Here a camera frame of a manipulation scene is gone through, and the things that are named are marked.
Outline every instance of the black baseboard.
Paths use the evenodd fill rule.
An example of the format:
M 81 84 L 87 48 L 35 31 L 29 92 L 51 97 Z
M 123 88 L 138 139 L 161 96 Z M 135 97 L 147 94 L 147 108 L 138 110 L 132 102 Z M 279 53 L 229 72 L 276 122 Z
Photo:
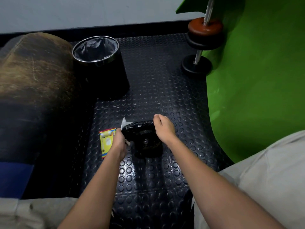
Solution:
M 86 28 L 72 28 L 64 30 L 45 30 L 42 32 L 56 35 L 68 42 L 81 41 L 85 38 L 97 35 L 107 35 L 113 38 L 177 34 L 186 33 L 190 20 L 143 23 L 119 26 L 97 26 Z M 31 32 L 18 32 L 12 34 L 0 34 L 0 47 L 4 46 L 11 38 Z

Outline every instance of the metal bar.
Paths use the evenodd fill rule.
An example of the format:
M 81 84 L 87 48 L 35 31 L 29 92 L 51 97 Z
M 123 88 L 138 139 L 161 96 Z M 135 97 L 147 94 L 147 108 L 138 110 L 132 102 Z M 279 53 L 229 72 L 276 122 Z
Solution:
M 206 14 L 204 16 L 204 21 L 203 21 L 204 26 L 208 25 L 209 21 L 211 19 L 211 14 L 212 14 L 212 11 L 213 11 L 214 1 L 215 0 L 209 0 L 209 2 L 208 2 Z
M 197 65 L 199 63 L 201 54 L 202 54 L 202 50 L 197 50 L 196 57 L 195 57 L 195 60 L 193 61 L 193 64 Z

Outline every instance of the floor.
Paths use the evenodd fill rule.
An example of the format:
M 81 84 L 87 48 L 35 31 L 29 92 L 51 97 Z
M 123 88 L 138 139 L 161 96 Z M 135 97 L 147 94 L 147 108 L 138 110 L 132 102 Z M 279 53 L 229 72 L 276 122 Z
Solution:
M 138 122 L 151 120 L 155 113 L 168 116 L 177 136 L 202 162 L 215 171 L 232 165 L 212 133 L 206 81 L 189 79 L 181 72 L 181 60 L 196 53 L 185 34 L 118 41 L 130 90 L 120 100 L 96 101 L 81 192 L 102 163 L 98 132 L 120 127 L 123 117 Z M 159 158 L 138 159 L 129 151 L 120 164 L 111 227 L 187 227 L 193 220 L 191 198 L 187 180 L 165 145 Z

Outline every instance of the hand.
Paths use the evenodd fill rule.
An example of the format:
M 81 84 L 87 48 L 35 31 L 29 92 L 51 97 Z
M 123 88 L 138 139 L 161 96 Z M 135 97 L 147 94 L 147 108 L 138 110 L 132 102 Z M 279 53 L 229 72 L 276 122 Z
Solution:
M 122 161 L 125 158 L 126 152 L 127 152 L 126 151 L 126 143 L 125 143 L 125 137 L 122 134 L 120 128 L 116 129 L 115 135 L 114 135 L 113 140 L 112 140 L 111 149 L 114 152 L 119 153 L 120 161 Z
M 166 145 L 168 145 L 171 140 L 177 138 L 175 127 L 167 117 L 162 116 L 161 114 L 155 114 L 153 123 L 155 125 L 158 138 Z

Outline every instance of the left hand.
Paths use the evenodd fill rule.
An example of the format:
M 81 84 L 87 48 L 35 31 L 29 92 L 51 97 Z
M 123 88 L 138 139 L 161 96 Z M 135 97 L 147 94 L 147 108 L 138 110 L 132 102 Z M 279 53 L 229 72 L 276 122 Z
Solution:
M 121 132 L 120 128 L 116 129 L 115 135 L 112 140 L 112 146 L 111 149 L 113 149 L 113 152 L 119 153 L 120 161 L 122 161 L 126 156 L 126 143 L 125 143 L 125 137 Z

